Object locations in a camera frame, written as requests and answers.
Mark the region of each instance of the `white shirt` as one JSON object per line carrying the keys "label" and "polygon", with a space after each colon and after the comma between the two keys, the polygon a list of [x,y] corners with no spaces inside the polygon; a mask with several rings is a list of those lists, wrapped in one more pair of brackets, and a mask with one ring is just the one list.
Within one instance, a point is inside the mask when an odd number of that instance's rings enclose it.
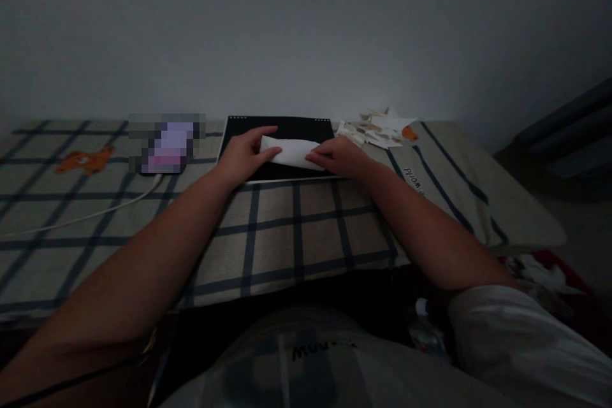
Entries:
{"label": "white shirt", "polygon": [[612,361],[511,288],[449,305],[465,372],[326,315],[277,314],[163,406],[612,406]]}

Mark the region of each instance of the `plaid bedsheet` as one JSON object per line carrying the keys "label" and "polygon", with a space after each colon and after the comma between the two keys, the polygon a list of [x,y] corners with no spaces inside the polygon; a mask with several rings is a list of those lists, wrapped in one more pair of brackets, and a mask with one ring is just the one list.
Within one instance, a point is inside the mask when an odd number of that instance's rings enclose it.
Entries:
{"label": "plaid bedsheet", "polygon": [[[0,145],[0,233],[89,215],[145,192],[152,178],[128,173],[127,126],[121,121],[37,121],[15,131]],[[206,139],[186,170],[165,177],[134,205],[64,228],[0,238],[0,322],[44,317],[56,309],[106,258],[214,167],[223,127],[207,122]],[[465,154],[462,148],[477,147],[459,142],[462,134],[454,129],[452,123],[418,124],[414,130],[421,140],[415,144],[387,152],[368,146],[366,151],[489,246],[559,243],[562,229],[548,213],[495,169],[486,153]],[[449,135],[451,141],[442,145]],[[111,144],[115,152],[101,173],[55,172],[71,151],[92,153]],[[487,192],[483,183],[488,180],[493,183]],[[498,193],[500,187],[505,189]],[[508,199],[500,198],[505,194]],[[543,228],[537,234],[530,229],[533,221],[516,221],[530,208]],[[267,293],[353,268],[407,263],[369,195],[354,181],[249,184],[232,194],[180,306]]]}

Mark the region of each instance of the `hand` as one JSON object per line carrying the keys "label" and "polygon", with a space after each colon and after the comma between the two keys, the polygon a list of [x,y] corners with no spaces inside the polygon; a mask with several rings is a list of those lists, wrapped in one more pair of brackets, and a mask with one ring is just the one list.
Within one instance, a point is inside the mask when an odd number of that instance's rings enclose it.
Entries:
{"label": "hand", "polygon": [[214,169],[215,172],[223,181],[232,185],[232,189],[236,188],[253,175],[263,163],[282,151],[282,148],[274,147],[259,153],[261,136],[272,134],[278,128],[278,126],[256,127],[243,135],[229,139],[228,146]]}
{"label": "hand", "polygon": [[323,142],[306,155],[306,161],[321,166],[336,175],[357,180],[363,180],[372,165],[378,164],[351,140],[343,136]]}

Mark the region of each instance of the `sleeve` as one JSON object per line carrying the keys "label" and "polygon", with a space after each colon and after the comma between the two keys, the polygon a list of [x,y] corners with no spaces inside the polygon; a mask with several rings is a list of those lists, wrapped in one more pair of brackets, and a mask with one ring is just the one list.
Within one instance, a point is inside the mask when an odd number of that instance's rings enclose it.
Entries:
{"label": "sleeve", "polygon": [[472,288],[449,316],[464,371],[521,405],[612,406],[612,360],[525,293]]}

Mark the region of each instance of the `charging cable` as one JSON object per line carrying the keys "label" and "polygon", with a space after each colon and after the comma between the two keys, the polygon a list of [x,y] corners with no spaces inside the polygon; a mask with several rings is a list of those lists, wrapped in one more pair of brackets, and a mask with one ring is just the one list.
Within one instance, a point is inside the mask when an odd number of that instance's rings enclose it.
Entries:
{"label": "charging cable", "polygon": [[39,231],[54,230],[56,228],[61,228],[63,226],[69,226],[69,225],[72,225],[74,223],[78,223],[78,222],[82,222],[82,221],[85,221],[85,220],[89,220],[89,219],[92,219],[92,218],[97,217],[99,215],[104,215],[104,214],[106,214],[108,212],[112,212],[112,211],[118,210],[118,209],[120,209],[122,207],[129,206],[130,204],[133,204],[133,203],[135,203],[137,201],[140,201],[142,198],[144,198],[148,194],[152,193],[153,190],[159,186],[159,184],[161,183],[161,180],[163,178],[164,178],[163,174],[157,174],[155,176],[155,178],[153,179],[153,184],[151,185],[151,188],[146,190],[139,197],[134,198],[131,201],[128,201],[128,202],[123,203],[123,204],[120,204],[118,206],[114,206],[114,207],[111,207],[111,208],[108,208],[108,209],[101,210],[100,212],[96,212],[95,214],[87,215],[86,217],[81,217],[81,218],[78,218],[78,219],[69,220],[67,222],[58,223],[58,224],[51,225],[51,226],[44,226],[42,228],[36,228],[36,229],[27,229],[25,231],[16,231],[14,233],[6,233],[6,234],[3,234],[3,235],[0,235],[0,238],[8,237],[8,236],[18,236],[18,235],[29,234],[29,233],[37,233]]}

